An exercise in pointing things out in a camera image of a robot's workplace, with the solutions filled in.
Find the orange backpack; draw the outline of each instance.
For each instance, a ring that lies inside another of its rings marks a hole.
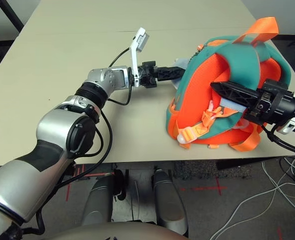
[[[265,17],[241,36],[215,37],[198,47],[166,111],[166,130],[180,146],[229,144],[244,152],[260,143],[262,128],[242,118],[245,109],[224,103],[210,83],[231,81],[252,90],[267,79],[289,85],[287,62],[265,43],[278,33],[276,19]]]

